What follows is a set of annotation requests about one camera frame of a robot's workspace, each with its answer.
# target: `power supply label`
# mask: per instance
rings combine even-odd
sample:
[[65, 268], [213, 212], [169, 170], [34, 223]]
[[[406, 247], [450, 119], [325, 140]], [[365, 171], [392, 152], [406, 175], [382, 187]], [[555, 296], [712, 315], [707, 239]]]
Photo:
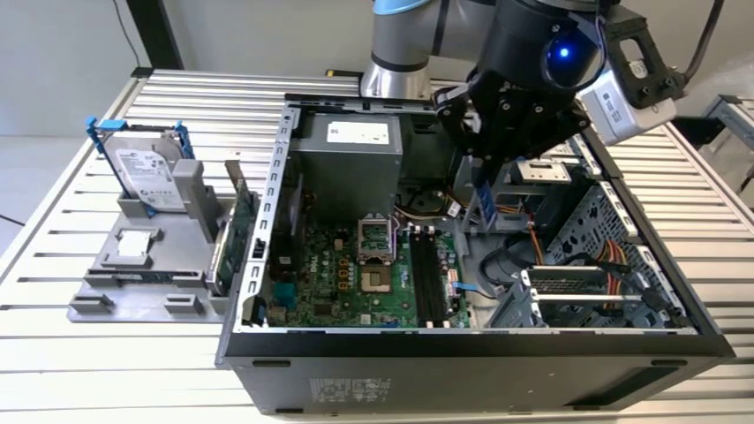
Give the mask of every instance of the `power supply label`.
[[333, 121], [326, 124], [328, 143], [389, 144], [386, 124]]

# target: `gray floor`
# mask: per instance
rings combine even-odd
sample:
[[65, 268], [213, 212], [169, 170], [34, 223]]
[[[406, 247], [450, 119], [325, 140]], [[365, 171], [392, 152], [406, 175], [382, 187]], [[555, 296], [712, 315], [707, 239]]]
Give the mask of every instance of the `gray floor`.
[[[83, 137], [0, 136], [0, 215], [25, 222]], [[0, 220], [0, 254], [21, 227]]]

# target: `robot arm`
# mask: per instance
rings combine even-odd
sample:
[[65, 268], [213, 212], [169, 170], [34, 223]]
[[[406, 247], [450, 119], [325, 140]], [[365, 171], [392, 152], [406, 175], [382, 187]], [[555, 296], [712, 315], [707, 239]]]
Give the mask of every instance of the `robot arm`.
[[[540, 155], [589, 124], [575, 100], [579, 92], [605, 144], [675, 116], [672, 100], [699, 68], [721, 3], [715, 0], [681, 74], [664, 65], [644, 18], [619, 0], [376, 0], [373, 63], [361, 94], [426, 98], [428, 56], [477, 52], [466, 84], [438, 90], [433, 99], [452, 139], [482, 162], [481, 184], [501, 163]], [[478, 39], [462, 34], [481, 32], [478, 48]], [[627, 60], [624, 40], [636, 42], [641, 61]], [[589, 72], [595, 58], [597, 69]], [[587, 74], [592, 77], [580, 82]], [[477, 114], [476, 128], [464, 120], [468, 111]]]

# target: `blue drive bracket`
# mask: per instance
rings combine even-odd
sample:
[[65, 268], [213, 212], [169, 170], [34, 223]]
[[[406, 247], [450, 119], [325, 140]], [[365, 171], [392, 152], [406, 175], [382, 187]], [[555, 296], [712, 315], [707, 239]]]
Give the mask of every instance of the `blue drive bracket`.
[[488, 231], [497, 220], [497, 208], [494, 207], [492, 189], [486, 182], [476, 187], [476, 196], [478, 198], [478, 210], [481, 212], [481, 220], [484, 221], [484, 230]]
[[[180, 143], [180, 151], [185, 159], [196, 159], [193, 154], [193, 148], [190, 146], [190, 139], [188, 138], [188, 128], [184, 126], [182, 121], [177, 121], [174, 126], [153, 126], [153, 125], [129, 125], [123, 119], [102, 119], [102, 121], [95, 124], [95, 117], [87, 117], [85, 119], [85, 133], [89, 139], [94, 143], [94, 148], [97, 153], [99, 153], [106, 160], [109, 169], [115, 175], [117, 184], [122, 189], [122, 195], [126, 199], [131, 199], [127, 190], [125, 189], [125, 184], [117, 175], [115, 167], [113, 161], [106, 154], [105, 141], [111, 136], [113, 133], [119, 133], [122, 131], [141, 132], [141, 133], [166, 133], [169, 137], [177, 137]], [[149, 216], [154, 216], [155, 211], [149, 205], [143, 205], [145, 212]]]

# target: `ram slot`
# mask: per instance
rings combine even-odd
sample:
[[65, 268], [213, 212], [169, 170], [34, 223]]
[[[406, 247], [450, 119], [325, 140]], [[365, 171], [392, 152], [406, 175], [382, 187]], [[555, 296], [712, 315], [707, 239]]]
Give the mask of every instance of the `ram slot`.
[[433, 236], [410, 234], [409, 248], [417, 322], [420, 326], [429, 326], [430, 322], [430, 327], [441, 327], [445, 301]]

